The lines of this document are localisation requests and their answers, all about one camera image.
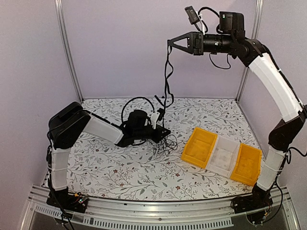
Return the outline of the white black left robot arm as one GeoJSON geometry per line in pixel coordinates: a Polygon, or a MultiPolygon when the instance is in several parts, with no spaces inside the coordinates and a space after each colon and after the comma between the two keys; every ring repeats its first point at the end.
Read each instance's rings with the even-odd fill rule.
{"type": "Polygon", "coordinates": [[[159,124],[164,114],[163,108],[152,111],[152,114],[135,109],[127,119],[121,117],[118,125],[86,110],[79,102],[72,102],[60,110],[48,122],[47,204],[78,212],[84,212],[87,207],[87,196],[80,192],[70,194],[67,184],[69,156],[82,135],[100,138],[120,148],[135,145],[137,141],[160,143],[171,133],[159,124]]]}

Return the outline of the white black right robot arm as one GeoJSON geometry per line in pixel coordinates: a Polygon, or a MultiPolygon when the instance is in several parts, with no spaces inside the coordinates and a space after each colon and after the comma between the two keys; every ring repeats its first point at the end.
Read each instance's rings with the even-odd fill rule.
{"type": "Polygon", "coordinates": [[[258,39],[248,38],[244,15],[221,11],[216,32],[191,31],[168,40],[170,48],[194,56],[227,54],[238,58],[262,83],[275,106],[276,125],[268,133],[268,149],[258,179],[252,183],[249,196],[231,201],[235,213],[263,209],[272,204],[271,189],[286,164],[291,144],[307,121],[307,106],[298,97],[291,83],[276,63],[270,49],[258,39]]]}

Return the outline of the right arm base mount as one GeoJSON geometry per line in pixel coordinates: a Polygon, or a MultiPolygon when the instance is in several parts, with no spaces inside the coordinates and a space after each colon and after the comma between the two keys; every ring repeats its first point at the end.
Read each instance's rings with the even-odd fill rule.
{"type": "Polygon", "coordinates": [[[283,194],[281,201],[273,214],[273,200],[270,194],[264,199],[256,195],[237,196],[231,200],[230,207],[237,213],[245,213],[248,222],[254,226],[263,225],[273,219],[280,211],[283,204],[283,194]]]}

